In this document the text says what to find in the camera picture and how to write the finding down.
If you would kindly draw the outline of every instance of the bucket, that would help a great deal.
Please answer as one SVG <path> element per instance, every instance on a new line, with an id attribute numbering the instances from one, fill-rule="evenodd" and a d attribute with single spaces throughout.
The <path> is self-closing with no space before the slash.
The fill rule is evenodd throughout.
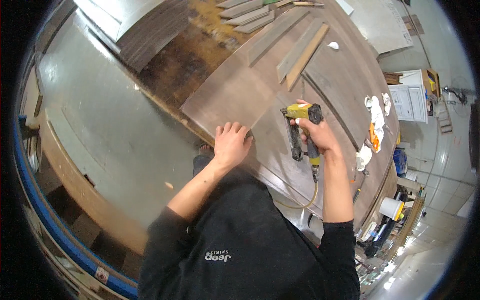
<path id="1" fill-rule="evenodd" d="M 400 213 L 402 212 L 403 205 L 405 205 L 405 202 L 403 201 L 385 197 L 380 205 L 380 213 L 394 221 L 397 221 Z"/>

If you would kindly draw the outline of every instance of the orange object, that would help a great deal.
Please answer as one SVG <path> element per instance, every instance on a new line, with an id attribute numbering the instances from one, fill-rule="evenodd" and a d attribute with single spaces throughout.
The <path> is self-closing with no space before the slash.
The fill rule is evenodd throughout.
<path id="1" fill-rule="evenodd" d="M 378 140 L 378 136 L 375 134 L 375 127 L 373 123 L 370 123 L 370 142 L 372 143 L 375 152 L 378 152 L 378 149 L 380 148 L 380 142 Z"/>

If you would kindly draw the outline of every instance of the yellow nail gun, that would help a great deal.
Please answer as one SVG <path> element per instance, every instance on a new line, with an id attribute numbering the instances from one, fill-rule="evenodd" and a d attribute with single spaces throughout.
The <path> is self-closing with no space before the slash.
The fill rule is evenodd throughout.
<path id="1" fill-rule="evenodd" d="M 296 118 L 309 119 L 313 124 L 319 124 L 324 118 L 322 116 L 322 109 L 318 104 L 292 104 L 287 108 L 280 110 L 285 118 L 285 125 L 287 127 L 288 139 L 290 140 L 290 148 L 292 151 L 292 158 L 296 161 L 302 161 L 303 155 L 308 155 L 309 161 L 312 164 L 312 176 L 315 183 L 318 182 L 320 153 L 318 147 L 313 143 L 307 129 L 302 128 L 307 136 L 307 152 L 304 153 L 301 149 L 301 139 L 299 126 L 297 124 L 291 125 L 290 120 Z"/>

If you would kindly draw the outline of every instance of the right hand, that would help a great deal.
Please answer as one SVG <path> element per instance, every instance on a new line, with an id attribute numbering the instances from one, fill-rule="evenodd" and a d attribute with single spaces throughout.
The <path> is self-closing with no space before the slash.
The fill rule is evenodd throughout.
<path id="1" fill-rule="evenodd" d="M 300 99 L 297 100 L 297 103 L 309 104 L 308 102 Z M 310 120 L 304 118 L 290 120 L 291 125 L 295 125 L 295 123 L 299 127 L 305 128 L 309 131 L 312 141 L 315 143 L 315 145 L 317 145 L 318 151 L 322 155 L 325 155 L 327 152 L 330 151 L 341 155 L 342 152 L 340 149 L 340 145 L 338 144 L 338 141 L 336 140 L 333 131 L 330 129 L 330 126 L 328 126 L 325 120 L 321 121 L 318 125 L 313 124 L 312 122 L 310 122 Z M 307 136 L 304 132 L 301 133 L 301 140 L 304 144 L 307 143 Z"/>

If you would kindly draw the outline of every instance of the black shirt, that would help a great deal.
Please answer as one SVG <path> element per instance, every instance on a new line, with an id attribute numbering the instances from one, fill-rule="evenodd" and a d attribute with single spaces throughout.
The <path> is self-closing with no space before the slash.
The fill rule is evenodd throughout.
<path id="1" fill-rule="evenodd" d="M 316 248 L 254 178 L 224 178 L 193 224 L 166 207 L 148 234 L 141 300 L 360 297 L 353 221 L 324 223 Z"/>

